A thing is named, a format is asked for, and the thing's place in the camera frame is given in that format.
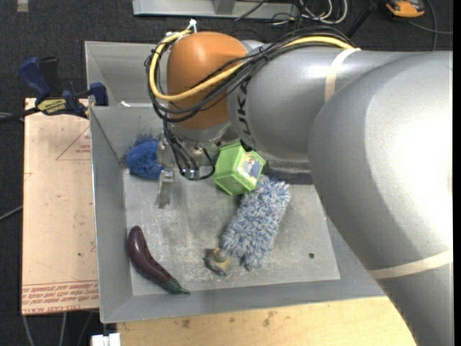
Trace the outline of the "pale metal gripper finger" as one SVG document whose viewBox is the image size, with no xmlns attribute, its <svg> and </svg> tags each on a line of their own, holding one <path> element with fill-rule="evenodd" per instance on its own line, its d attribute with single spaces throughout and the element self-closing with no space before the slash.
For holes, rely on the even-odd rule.
<svg viewBox="0 0 461 346">
<path fill-rule="evenodd" d="M 174 182 L 174 170 L 163 170 L 158 181 L 157 208 L 165 208 L 170 203 Z"/>
</svg>

